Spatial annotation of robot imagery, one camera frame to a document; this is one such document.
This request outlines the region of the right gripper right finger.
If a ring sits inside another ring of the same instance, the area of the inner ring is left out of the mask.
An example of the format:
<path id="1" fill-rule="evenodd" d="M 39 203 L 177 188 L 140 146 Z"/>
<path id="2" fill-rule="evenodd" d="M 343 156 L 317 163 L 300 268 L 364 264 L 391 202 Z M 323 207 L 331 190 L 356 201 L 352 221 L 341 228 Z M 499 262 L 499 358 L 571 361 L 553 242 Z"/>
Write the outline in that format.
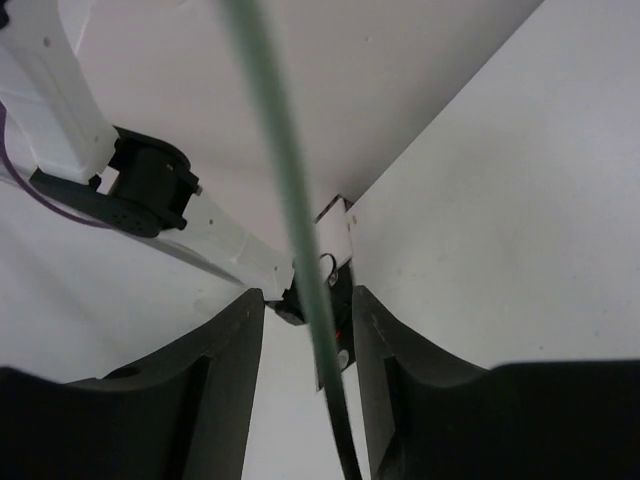
<path id="1" fill-rule="evenodd" d="M 356 365 L 375 479 L 635 479 L 639 364 L 484 369 L 353 293 Z"/>

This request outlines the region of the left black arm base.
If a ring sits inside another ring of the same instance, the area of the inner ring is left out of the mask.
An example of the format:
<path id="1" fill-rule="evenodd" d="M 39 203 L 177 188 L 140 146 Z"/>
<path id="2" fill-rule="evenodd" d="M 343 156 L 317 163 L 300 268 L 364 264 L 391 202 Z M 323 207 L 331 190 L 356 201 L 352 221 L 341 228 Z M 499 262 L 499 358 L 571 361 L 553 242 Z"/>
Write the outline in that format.
<path id="1" fill-rule="evenodd" d="M 329 252 L 322 253 L 319 260 L 324 272 L 324 284 L 329 293 L 334 319 L 337 362 L 340 371 L 344 372 L 356 361 L 352 321 L 354 290 L 352 270 L 349 262 L 338 266 L 336 257 Z M 279 318 L 290 325 L 300 326 L 307 324 L 295 282 L 284 292 L 282 300 L 268 301 L 266 305 Z"/>

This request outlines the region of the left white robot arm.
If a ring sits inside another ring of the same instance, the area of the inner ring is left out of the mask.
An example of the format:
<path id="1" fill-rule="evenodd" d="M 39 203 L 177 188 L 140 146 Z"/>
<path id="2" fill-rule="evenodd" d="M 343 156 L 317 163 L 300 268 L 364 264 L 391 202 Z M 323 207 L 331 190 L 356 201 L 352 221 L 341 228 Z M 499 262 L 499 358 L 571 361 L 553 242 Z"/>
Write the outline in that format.
<path id="1" fill-rule="evenodd" d="M 268 301 L 291 287 L 291 260 L 225 213 L 178 148 L 105 118 L 56 2 L 2 3 L 1 104 L 5 143 L 35 165 L 33 198 Z"/>

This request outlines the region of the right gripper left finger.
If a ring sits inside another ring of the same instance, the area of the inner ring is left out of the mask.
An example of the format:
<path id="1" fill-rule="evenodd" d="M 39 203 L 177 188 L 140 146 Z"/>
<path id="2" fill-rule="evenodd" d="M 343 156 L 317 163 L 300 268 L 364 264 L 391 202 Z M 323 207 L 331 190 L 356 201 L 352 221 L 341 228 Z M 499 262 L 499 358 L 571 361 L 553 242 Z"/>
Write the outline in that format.
<path id="1" fill-rule="evenodd" d="M 238 479 L 261 357 L 264 300 L 214 318 L 104 378 L 1 371 L 5 479 Z"/>

